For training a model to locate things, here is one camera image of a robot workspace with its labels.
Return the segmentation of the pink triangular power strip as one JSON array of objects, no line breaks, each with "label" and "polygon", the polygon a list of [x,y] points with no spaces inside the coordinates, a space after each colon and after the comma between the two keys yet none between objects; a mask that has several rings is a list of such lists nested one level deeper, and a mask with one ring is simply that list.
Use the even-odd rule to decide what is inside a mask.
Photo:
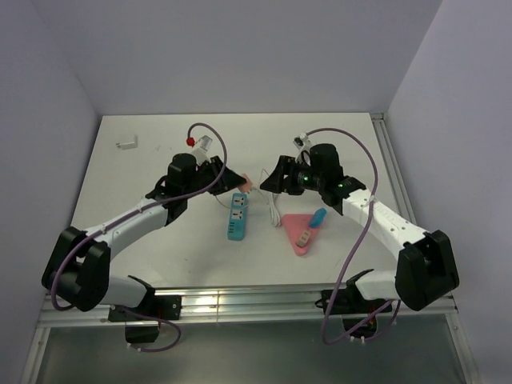
[{"label": "pink triangular power strip", "polygon": [[[320,231],[319,227],[309,227],[312,217],[312,214],[285,214],[281,219],[288,241],[294,253],[299,257],[305,256],[308,253]],[[310,236],[304,246],[299,246],[297,242],[306,231],[310,232]]]}]

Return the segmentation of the teal power strip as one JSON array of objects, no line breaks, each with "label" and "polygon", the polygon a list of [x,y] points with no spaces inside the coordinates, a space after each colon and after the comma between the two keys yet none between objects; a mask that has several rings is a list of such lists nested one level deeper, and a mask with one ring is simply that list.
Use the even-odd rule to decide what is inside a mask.
[{"label": "teal power strip", "polygon": [[249,199],[247,194],[233,194],[227,227],[227,238],[231,241],[241,241],[246,235],[246,214],[248,204]]}]

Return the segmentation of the small blue adapter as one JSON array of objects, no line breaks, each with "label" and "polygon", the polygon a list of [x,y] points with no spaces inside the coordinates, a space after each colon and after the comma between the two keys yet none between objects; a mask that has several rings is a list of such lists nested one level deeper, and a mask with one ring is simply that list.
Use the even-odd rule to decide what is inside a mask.
[{"label": "small blue adapter", "polygon": [[319,228],[323,223],[325,217],[327,215],[327,210],[325,208],[320,208],[314,212],[309,220],[308,227],[311,229]]}]

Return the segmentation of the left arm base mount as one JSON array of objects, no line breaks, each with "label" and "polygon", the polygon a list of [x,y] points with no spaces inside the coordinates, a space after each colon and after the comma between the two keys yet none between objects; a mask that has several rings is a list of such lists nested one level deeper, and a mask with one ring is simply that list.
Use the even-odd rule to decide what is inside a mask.
[{"label": "left arm base mount", "polygon": [[[146,353],[162,352],[175,347],[182,338],[181,328],[174,323],[180,319],[182,297],[180,295],[157,295],[136,308],[112,306],[107,320],[125,324],[125,340],[129,347]],[[175,339],[168,346],[150,347],[168,326]]]}]

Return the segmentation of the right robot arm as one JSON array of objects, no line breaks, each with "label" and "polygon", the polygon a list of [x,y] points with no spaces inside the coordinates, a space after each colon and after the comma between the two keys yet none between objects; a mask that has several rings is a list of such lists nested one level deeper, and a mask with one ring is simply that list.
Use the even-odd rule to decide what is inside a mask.
[{"label": "right robot arm", "polygon": [[312,146],[309,159],[280,156],[261,188],[274,194],[319,193],[323,202],[371,233],[394,256],[392,270],[364,270],[346,281],[338,302],[362,312],[374,300],[399,300],[420,311],[456,289],[458,270],[449,237],[407,221],[373,197],[356,178],[346,175],[332,144]]}]

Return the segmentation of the white wall charger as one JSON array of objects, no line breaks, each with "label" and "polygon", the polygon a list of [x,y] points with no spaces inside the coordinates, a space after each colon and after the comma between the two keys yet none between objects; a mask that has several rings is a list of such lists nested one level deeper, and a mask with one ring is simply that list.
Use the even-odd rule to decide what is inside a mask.
[{"label": "white wall charger", "polygon": [[117,137],[116,147],[120,150],[131,150],[138,147],[138,136],[136,134],[121,134]]}]

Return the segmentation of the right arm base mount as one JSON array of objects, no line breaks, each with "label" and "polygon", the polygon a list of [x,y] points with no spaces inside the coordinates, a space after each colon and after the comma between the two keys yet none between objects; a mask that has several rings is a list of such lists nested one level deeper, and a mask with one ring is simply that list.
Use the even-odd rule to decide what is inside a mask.
[{"label": "right arm base mount", "polygon": [[[384,299],[365,300],[360,294],[350,294],[349,289],[340,289],[334,300],[333,308],[330,312],[331,315],[356,315],[360,314],[358,318],[343,319],[342,324],[344,330],[349,330],[358,322],[363,320],[367,315],[373,313],[380,306],[386,303]],[[351,337],[359,338],[361,340],[375,336],[378,331],[378,320],[372,317],[367,323],[359,327],[357,330],[350,334]]]}]

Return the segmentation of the orange charger plug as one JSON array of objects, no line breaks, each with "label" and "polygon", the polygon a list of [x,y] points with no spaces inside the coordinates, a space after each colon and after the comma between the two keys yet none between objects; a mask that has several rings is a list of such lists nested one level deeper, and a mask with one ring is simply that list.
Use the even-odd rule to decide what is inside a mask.
[{"label": "orange charger plug", "polygon": [[247,174],[243,174],[242,177],[245,182],[238,187],[238,190],[240,193],[248,194],[253,187],[253,183]]}]

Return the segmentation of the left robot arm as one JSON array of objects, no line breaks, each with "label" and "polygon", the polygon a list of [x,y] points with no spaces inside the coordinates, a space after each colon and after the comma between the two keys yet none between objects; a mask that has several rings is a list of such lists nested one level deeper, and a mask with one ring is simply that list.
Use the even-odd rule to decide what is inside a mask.
[{"label": "left robot arm", "polygon": [[67,301],[67,308],[82,312],[99,304],[124,306],[137,319],[156,309],[155,289],[135,276],[115,277],[110,264],[125,248],[183,214],[190,198],[213,196],[244,185],[246,180],[214,156],[200,162],[192,154],[173,157],[155,187],[128,212],[98,226],[60,233],[42,275],[52,298]]}]

